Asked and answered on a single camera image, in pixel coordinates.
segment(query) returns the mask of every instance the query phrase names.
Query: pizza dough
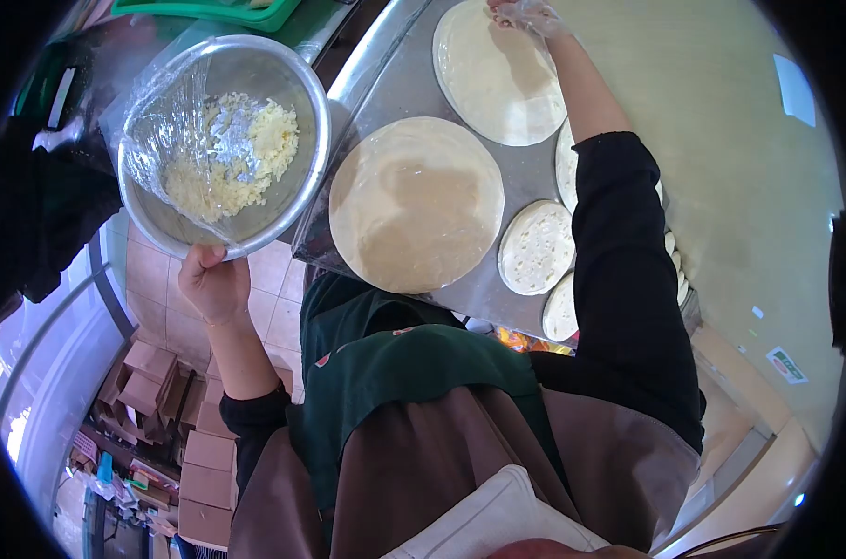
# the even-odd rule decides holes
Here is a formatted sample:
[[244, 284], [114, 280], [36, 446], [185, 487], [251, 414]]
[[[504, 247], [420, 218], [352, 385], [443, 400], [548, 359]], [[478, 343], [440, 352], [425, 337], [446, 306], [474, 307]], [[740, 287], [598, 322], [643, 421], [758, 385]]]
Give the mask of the pizza dough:
[[690, 281], [688, 279], [684, 279], [684, 283], [678, 287], [678, 306], [684, 304], [684, 300], [687, 298], [687, 290], [690, 288]]
[[433, 35], [436, 79], [470, 128], [507, 146], [550, 138], [566, 117], [560, 83], [525, 32], [499, 28], [482, 0], [453, 6]]
[[563, 278], [547, 298], [547, 305], [541, 315], [541, 327], [548, 340], [565, 341], [579, 329], [575, 315], [574, 273]]
[[350, 152], [329, 210], [336, 249], [355, 274], [388, 292], [425, 293], [482, 261], [501, 226], [504, 185], [472, 133], [420, 116]]
[[507, 226], [497, 270], [513, 292], [538, 295], [563, 279], [574, 255], [573, 215], [562, 204], [539, 200], [522, 208]]
[[[578, 206], [579, 196], [575, 190], [575, 173], [579, 167], [579, 154], [573, 150], [575, 139], [573, 138], [573, 129], [566, 120], [563, 127], [560, 128], [560, 134], [556, 139], [556, 154], [553, 156], [553, 162], [556, 173], [556, 187], [560, 191], [560, 199], [563, 200], [563, 205], [569, 209], [571, 213], [575, 213], [575, 207]], [[662, 181], [655, 184], [655, 193], [659, 196], [659, 205], [662, 205]]]
[[675, 253], [675, 234], [671, 231], [665, 234], [665, 252], [668, 253], [668, 256]]

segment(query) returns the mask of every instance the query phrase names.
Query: green crate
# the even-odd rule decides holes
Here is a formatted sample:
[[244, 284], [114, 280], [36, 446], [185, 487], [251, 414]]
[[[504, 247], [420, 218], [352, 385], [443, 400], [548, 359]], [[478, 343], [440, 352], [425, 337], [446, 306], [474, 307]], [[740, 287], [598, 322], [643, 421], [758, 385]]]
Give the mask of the green crate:
[[273, 0], [271, 6], [250, 9], [250, 0], [227, 6], [221, 0], [116, 0], [110, 14], [182, 15], [226, 21], [272, 33], [290, 17], [301, 0]]

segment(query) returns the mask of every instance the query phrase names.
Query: wall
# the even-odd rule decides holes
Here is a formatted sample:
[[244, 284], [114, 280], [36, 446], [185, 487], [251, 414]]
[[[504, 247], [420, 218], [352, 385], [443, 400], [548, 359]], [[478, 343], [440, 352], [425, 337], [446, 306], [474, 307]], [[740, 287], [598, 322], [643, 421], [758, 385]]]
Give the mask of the wall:
[[[772, 54], [794, 57], [748, 0], [553, 4], [659, 162], [703, 319], [742, 346], [823, 448], [842, 369], [826, 305], [842, 199], [823, 118], [811, 128], [783, 113]], [[771, 366], [778, 345], [809, 383]]]
[[784, 500], [789, 499], [792, 484], [802, 478], [816, 459], [805, 432], [795, 418], [790, 419], [730, 494], [678, 540], [655, 552], [654, 557], [671, 559], [711, 539], [764, 526]]

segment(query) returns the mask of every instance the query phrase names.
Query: stainless steel counter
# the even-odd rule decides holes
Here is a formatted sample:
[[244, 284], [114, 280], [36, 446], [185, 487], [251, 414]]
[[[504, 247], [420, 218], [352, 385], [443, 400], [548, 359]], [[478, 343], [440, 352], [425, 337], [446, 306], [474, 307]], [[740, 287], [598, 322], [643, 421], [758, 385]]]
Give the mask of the stainless steel counter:
[[[458, 0], [393, 0], [370, 27], [329, 91], [334, 143], [324, 184], [293, 241], [298, 259], [354, 276], [330, 234], [330, 186], [342, 160], [374, 130], [402, 118], [436, 116], [466, 126], [436, 81], [432, 37], [441, 16]], [[511, 148], [473, 134], [495, 158], [504, 178], [503, 235], [516, 213], [538, 199], [559, 201], [553, 172], [555, 133], [534, 146]], [[497, 272], [500, 236], [472, 272], [419, 297], [464, 315], [545, 337], [541, 311], [547, 295], [510, 291]]]

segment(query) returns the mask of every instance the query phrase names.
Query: gloved hand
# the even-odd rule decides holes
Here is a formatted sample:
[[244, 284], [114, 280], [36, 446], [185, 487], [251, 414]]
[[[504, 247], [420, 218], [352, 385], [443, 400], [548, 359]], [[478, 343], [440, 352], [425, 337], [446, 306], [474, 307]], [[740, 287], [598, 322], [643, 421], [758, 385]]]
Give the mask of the gloved hand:
[[546, 0], [487, 0], [502, 27], [523, 30], [534, 39], [555, 39], [572, 32]]
[[223, 245], [195, 244], [178, 274], [181, 292], [211, 326], [223, 326], [249, 308], [249, 261], [242, 258], [222, 262], [225, 254]]

